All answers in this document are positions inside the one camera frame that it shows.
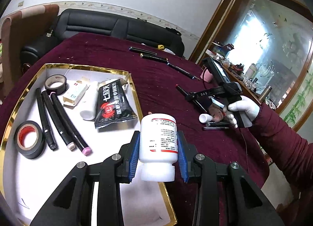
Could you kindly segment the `white gloved right hand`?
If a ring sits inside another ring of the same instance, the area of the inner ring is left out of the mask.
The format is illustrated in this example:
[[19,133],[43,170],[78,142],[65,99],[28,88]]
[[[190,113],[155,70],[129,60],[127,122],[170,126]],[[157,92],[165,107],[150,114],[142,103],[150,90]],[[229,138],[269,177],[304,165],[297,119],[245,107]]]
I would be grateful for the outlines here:
[[241,96],[241,100],[223,108],[226,118],[234,128],[238,128],[238,120],[242,120],[243,127],[251,127],[259,111],[260,106],[246,96]]

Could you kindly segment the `maroon sleeved right forearm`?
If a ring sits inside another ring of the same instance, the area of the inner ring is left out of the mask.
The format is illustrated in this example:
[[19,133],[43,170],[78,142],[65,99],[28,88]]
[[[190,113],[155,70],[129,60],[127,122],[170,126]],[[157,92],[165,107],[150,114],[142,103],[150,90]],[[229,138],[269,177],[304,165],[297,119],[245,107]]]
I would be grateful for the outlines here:
[[250,132],[301,195],[312,198],[312,143],[298,135],[266,104],[246,103]]

